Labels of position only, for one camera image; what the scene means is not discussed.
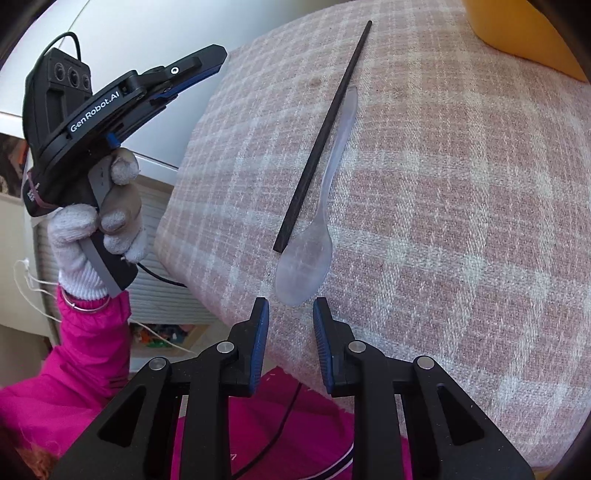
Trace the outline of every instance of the plastic spoon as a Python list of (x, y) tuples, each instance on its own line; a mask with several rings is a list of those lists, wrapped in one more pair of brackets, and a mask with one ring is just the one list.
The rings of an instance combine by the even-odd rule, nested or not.
[(349, 141), (357, 113), (357, 87), (347, 89), (335, 144), (322, 183), (316, 215), (304, 230), (288, 244), (277, 264), (275, 292), (281, 302), (296, 306), (308, 300), (320, 288), (332, 262), (332, 239), (326, 225), (326, 205), (330, 186)]

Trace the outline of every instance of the white knit glove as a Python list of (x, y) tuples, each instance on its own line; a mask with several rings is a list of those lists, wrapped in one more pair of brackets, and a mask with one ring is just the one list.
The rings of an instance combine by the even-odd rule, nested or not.
[(60, 285), (73, 297), (98, 300), (107, 289), (78, 244), (97, 229), (105, 234), (105, 248), (122, 255), (131, 263), (140, 262), (148, 254), (148, 238), (142, 224), (141, 198), (130, 183), (139, 173), (138, 161), (126, 148), (118, 148), (111, 156), (109, 191), (100, 212), (91, 205), (70, 205), (49, 221), (47, 235), (60, 269)]

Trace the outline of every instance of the checkered cushion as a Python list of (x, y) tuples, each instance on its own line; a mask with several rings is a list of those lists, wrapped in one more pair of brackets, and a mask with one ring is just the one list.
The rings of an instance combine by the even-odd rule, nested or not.
[(158, 256), (229, 325), (267, 297), (268, 354), (323, 390), (311, 302), (279, 303), (272, 246), (369, 19), (318, 295), (387, 355), (433, 356), (532, 465), (555, 465), (591, 408), (591, 89), (485, 45), (459, 0), (350, 2), (232, 52)]

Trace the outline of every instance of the bracelet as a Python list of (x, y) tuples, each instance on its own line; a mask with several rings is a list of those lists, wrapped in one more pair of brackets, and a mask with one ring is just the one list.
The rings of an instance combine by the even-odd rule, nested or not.
[(99, 306), (99, 307), (97, 307), (95, 309), (83, 309), (83, 308), (80, 308), (79, 306), (77, 306), (73, 301), (71, 301), (67, 297), (66, 291), (63, 288), (60, 288), (60, 290), (61, 290), (61, 297), (68, 304), (68, 306), (70, 308), (73, 308), (74, 310), (77, 310), (78, 312), (82, 312), (82, 313), (96, 313), (96, 312), (100, 312), (101, 310), (103, 310), (111, 302), (111, 297), (107, 297), (107, 301), (104, 302), (104, 304), (102, 304), (101, 306)]

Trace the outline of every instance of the black chopstick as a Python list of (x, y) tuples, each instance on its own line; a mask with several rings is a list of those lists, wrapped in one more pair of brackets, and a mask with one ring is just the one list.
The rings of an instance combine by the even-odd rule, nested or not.
[(301, 174), (300, 181), (295, 188), (294, 196), (291, 198), (287, 213), (285, 214), (281, 228), (279, 228), (275, 245), (273, 245), (273, 250), (276, 252), (283, 253), (283, 250), (285, 250), (287, 246), (287, 242), (290, 240), (291, 232), (293, 231), (294, 225), (296, 224), (295, 222), (297, 220), (297, 216), (300, 214), (301, 206), (304, 203), (306, 193), (308, 192), (308, 187), (310, 187), (310, 183), (312, 182), (312, 177), (314, 176), (314, 172), (318, 166), (320, 156), (324, 150), (324, 145), (326, 145), (326, 141), (328, 140), (330, 129), (335, 122), (336, 114), (338, 113), (340, 104), (345, 97), (345, 93), (347, 92), (351, 75), (353, 75), (353, 70), (355, 69), (355, 65), (357, 65), (357, 61), (361, 55), (361, 50), (363, 50), (363, 45), (365, 44), (365, 40), (368, 37), (371, 25), (371, 20), (367, 22), (367, 25), (365, 25), (365, 29), (361, 34), (361, 38), (359, 39), (357, 46), (355, 47), (353, 56), (351, 57), (351, 60), (349, 60), (349, 65), (347, 65), (345, 74), (340, 81), (339, 88), (337, 88), (335, 97), (330, 104), (329, 111), (326, 112), (326, 117), (324, 118), (324, 122), (322, 122), (320, 132), (318, 132), (316, 141), (312, 146), (310, 156), (308, 157), (304, 171)]

